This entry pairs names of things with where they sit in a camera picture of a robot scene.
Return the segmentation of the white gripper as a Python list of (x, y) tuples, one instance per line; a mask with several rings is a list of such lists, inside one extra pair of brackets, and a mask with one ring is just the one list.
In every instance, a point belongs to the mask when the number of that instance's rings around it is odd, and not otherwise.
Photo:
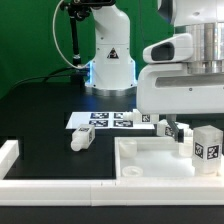
[(184, 63), (147, 65), (138, 77), (136, 106), (142, 114), (167, 115), (174, 140), (183, 143), (175, 115), (224, 113), (224, 74), (189, 74)]

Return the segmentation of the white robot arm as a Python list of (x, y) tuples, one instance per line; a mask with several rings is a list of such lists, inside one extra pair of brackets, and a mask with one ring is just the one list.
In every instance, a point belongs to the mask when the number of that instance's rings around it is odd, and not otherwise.
[(174, 35), (143, 50), (147, 65), (135, 73), (130, 20), (115, 5), (92, 8), (96, 54), (86, 86), (102, 95), (136, 89), (143, 114), (224, 113), (224, 0), (157, 0)]

